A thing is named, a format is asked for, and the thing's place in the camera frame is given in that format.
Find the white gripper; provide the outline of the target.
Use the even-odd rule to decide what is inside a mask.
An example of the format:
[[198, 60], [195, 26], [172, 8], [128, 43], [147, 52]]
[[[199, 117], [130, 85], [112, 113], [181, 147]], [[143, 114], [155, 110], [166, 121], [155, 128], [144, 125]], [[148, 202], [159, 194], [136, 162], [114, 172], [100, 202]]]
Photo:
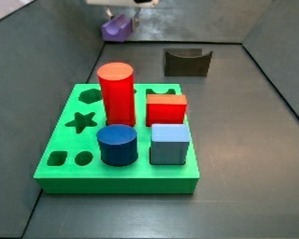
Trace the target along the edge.
[[[140, 25], [140, 8], [139, 7], [155, 7], [159, 4], [159, 0], [86, 0], [90, 5], [115, 6], [115, 7], [134, 7], [135, 15], [131, 18], [132, 31]], [[110, 7], [106, 7], [106, 14], [108, 19], [114, 19], [115, 15]]]

